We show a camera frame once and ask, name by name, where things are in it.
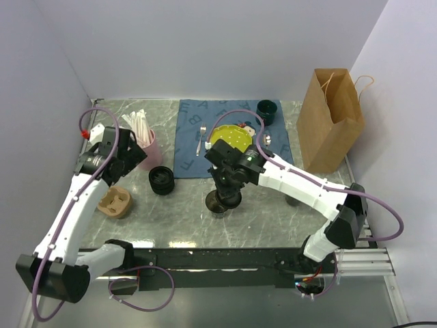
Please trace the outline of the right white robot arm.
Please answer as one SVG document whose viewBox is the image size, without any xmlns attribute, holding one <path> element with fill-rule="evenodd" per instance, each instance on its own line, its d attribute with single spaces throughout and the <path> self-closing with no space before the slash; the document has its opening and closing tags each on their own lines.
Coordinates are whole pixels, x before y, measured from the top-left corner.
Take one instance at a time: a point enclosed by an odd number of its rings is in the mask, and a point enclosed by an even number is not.
<svg viewBox="0 0 437 328">
<path fill-rule="evenodd" d="M 367 216 L 364 188 L 349 187 L 318 178 L 284 161 L 267 149 L 249 146 L 244 152 L 219 139 L 206 144 L 205 158 L 215 183 L 210 197 L 223 210 L 242 201 L 241 188 L 251 183 L 279 191 L 310 206 L 326 223 L 308 236 L 289 266 L 296 273 L 316 271 L 337 249 L 354 249 Z"/>
</svg>

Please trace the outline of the stack of black lids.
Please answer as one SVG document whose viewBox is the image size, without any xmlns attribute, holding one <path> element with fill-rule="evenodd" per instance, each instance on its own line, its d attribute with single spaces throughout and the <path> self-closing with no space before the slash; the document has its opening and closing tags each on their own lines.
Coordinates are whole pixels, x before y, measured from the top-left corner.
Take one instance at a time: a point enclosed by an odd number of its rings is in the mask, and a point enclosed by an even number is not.
<svg viewBox="0 0 437 328">
<path fill-rule="evenodd" d="M 149 172 L 149 182 L 153 192 L 157 195 L 168 195 L 175 188 L 175 179 L 171 169 L 157 166 Z"/>
</svg>

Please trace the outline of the dark green mug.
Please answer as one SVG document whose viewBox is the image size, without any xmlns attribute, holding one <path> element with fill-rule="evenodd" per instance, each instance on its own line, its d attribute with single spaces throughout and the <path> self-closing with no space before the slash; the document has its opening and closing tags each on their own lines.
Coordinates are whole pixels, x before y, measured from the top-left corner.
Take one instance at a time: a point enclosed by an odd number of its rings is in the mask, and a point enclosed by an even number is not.
<svg viewBox="0 0 437 328">
<path fill-rule="evenodd" d="M 256 114 L 262 119 L 264 126 L 274 122 L 278 107 L 272 100 L 261 100 L 257 103 Z"/>
</svg>

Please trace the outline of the black cup stack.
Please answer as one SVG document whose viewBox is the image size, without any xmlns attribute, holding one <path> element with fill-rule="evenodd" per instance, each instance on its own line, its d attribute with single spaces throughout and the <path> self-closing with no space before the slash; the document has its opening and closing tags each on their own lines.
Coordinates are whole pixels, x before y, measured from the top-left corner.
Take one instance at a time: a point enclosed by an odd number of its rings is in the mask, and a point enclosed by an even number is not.
<svg viewBox="0 0 437 328">
<path fill-rule="evenodd" d="M 285 201 L 288 205 L 293 206 L 293 207 L 297 207 L 301 204 L 301 201 L 299 201 L 296 198 L 289 196 L 289 195 L 285 195 Z"/>
</svg>

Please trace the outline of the silver spoon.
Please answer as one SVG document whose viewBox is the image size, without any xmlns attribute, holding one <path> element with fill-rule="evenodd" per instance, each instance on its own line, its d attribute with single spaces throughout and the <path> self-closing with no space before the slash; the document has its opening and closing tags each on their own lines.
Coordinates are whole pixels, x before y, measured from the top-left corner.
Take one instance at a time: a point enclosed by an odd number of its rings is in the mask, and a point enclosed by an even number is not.
<svg viewBox="0 0 437 328">
<path fill-rule="evenodd" d="M 264 146 L 267 148 L 272 142 L 271 136 L 268 134 L 264 134 L 263 138 L 262 138 L 262 142 L 263 142 Z"/>
</svg>

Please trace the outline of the silver fork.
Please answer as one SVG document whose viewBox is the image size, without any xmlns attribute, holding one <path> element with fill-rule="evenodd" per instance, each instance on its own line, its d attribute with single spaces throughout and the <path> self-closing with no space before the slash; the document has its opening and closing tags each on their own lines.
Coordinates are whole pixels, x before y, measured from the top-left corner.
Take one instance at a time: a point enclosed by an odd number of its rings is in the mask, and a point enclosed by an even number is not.
<svg viewBox="0 0 437 328">
<path fill-rule="evenodd" d="M 206 131 L 207 131 L 206 124 L 203 123 L 199 129 L 199 141 L 198 141 L 197 148 L 196 148 L 196 156 L 200 155 L 202 139 L 203 139 L 203 136 L 205 135 Z"/>
</svg>

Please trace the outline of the small cartoon figurine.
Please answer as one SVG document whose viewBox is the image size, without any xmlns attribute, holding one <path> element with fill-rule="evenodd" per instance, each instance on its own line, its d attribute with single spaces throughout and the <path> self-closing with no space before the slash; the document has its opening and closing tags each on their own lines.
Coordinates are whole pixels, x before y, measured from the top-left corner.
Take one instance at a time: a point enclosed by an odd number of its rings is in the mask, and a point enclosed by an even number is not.
<svg viewBox="0 0 437 328">
<path fill-rule="evenodd" d="M 251 137 L 256 135 L 256 130 L 250 124 L 240 123 L 238 126 L 244 129 Z"/>
</svg>

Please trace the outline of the yellow dotted plate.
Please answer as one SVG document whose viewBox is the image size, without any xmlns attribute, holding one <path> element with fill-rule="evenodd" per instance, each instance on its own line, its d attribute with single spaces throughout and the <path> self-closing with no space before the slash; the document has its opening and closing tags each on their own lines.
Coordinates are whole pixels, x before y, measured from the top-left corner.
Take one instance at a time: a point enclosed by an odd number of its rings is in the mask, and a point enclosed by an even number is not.
<svg viewBox="0 0 437 328">
<path fill-rule="evenodd" d="M 212 132 L 210 143 L 213 145 L 219 139 L 222 139 L 232 148 L 237 148 L 241 152 L 245 152 L 253 143 L 253 137 L 236 124 L 216 127 Z"/>
</svg>

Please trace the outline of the brown paper bag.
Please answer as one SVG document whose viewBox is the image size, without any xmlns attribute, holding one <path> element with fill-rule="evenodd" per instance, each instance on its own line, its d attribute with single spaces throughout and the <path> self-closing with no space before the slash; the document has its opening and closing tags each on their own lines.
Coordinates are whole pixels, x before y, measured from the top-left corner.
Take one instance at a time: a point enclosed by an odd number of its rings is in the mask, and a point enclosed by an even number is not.
<svg viewBox="0 0 437 328">
<path fill-rule="evenodd" d="M 365 128 L 360 100 L 348 69 L 313 71 L 296 123 L 305 171 L 337 170 Z"/>
</svg>

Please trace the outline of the dark transparent coffee cup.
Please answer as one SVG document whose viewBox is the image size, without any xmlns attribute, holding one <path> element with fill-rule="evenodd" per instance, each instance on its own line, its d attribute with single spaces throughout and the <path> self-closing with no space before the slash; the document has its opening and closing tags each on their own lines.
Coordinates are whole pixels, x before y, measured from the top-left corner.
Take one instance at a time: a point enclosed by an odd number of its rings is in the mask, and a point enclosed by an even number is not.
<svg viewBox="0 0 437 328">
<path fill-rule="evenodd" d="M 207 194 L 205 204 L 214 219 L 224 218 L 229 210 L 227 199 L 217 190 L 213 190 Z"/>
</svg>

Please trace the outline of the brown cardboard cup carrier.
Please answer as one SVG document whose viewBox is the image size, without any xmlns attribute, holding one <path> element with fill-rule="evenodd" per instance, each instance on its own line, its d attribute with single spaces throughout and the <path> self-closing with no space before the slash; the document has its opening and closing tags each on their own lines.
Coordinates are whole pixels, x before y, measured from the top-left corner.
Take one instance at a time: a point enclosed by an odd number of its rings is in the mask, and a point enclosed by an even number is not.
<svg viewBox="0 0 437 328">
<path fill-rule="evenodd" d="M 125 188 L 110 187 L 97 205 L 97 209 L 108 217 L 123 218 L 132 206 L 133 200 Z"/>
</svg>

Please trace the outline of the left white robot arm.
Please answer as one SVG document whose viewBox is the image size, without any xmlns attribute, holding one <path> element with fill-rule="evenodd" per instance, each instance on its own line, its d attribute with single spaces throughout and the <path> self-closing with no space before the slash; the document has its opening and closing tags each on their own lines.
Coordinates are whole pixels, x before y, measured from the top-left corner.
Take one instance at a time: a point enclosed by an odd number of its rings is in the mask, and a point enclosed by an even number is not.
<svg viewBox="0 0 437 328">
<path fill-rule="evenodd" d="M 134 269 L 134 247 L 127 241 L 107 240 L 83 257 L 79 248 L 109 188 L 146 157 L 132 131 L 111 126 L 105 128 L 102 141 L 79 157 L 70 190 L 50 230 L 31 255 L 22 254 L 16 261 L 29 291 L 76 303 L 97 277 L 113 269 L 121 275 Z"/>
</svg>

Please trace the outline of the white wrapped straws bundle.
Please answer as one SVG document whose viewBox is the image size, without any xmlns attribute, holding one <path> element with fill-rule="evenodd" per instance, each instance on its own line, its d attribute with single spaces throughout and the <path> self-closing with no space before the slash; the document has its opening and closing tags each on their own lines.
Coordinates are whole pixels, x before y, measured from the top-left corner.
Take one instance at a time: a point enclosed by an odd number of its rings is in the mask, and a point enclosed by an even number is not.
<svg viewBox="0 0 437 328">
<path fill-rule="evenodd" d="M 133 111 L 129 115 L 123 114 L 122 119 L 131 127 L 142 146 L 146 147 L 152 144 L 154 137 L 144 109 Z"/>
</svg>

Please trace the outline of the blue alphabet placemat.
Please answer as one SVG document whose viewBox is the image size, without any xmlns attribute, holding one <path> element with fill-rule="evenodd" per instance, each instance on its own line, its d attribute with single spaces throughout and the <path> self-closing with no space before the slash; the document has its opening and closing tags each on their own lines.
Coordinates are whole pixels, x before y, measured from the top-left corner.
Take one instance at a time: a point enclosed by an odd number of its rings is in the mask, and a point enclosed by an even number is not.
<svg viewBox="0 0 437 328">
<path fill-rule="evenodd" d="M 196 156 L 199 129 L 203 123 L 209 131 L 213 124 L 228 111 L 246 109 L 256 112 L 258 100 L 191 100 L 180 101 L 175 130 L 175 152 L 173 175 L 178 179 L 209 178 L 210 163 L 204 158 L 202 149 Z M 268 149 L 288 163 L 293 163 L 290 141 L 285 127 L 283 110 L 279 100 L 274 100 L 278 110 L 274 122 L 264 130 L 272 138 Z"/>
</svg>

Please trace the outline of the pink straw holder cup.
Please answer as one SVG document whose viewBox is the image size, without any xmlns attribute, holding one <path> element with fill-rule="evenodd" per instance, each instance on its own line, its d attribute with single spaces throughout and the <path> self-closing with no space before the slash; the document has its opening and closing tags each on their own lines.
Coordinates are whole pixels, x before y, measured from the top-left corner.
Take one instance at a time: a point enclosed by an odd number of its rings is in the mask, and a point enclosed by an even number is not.
<svg viewBox="0 0 437 328">
<path fill-rule="evenodd" d="M 155 167 L 161 166 L 163 163 L 163 156 L 156 140 L 156 134 L 152 129 L 150 129 L 150 135 L 151 143 L 148 145 L 146 145 L 140 139 L 137 140 L 137 144 L 147 155 L 147 157 L 140 162 L 140 164 L 138 164 L 138 167 L 146 171 L 150 171 Z"/>
</svg>

